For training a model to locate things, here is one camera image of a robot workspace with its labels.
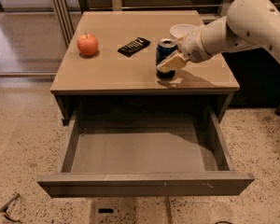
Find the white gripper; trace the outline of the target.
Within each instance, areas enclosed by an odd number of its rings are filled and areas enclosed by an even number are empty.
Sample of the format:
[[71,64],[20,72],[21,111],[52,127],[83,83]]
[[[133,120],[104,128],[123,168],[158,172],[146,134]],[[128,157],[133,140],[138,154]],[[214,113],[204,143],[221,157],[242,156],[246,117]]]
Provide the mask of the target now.
[[196,27],[193,31],[176,39],[180,52],[173,52],[157,65],[157,70],[162,73],[175,71],[186,66],[187,62],[201,63],[210,60],[212,56],[205,50],[202,40],[203,26]]

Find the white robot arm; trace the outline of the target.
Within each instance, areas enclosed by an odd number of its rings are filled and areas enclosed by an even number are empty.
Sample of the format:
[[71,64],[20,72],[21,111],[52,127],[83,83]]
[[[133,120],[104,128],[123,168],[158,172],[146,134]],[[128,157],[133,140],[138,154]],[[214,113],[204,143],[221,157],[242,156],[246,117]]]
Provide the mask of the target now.
[[189,31],[178,45],[178,51],[157,65],[159,71],[201,63],[222,52],[257,48],[280,64],[280,12],[270,0],[234,0],[224,17]]

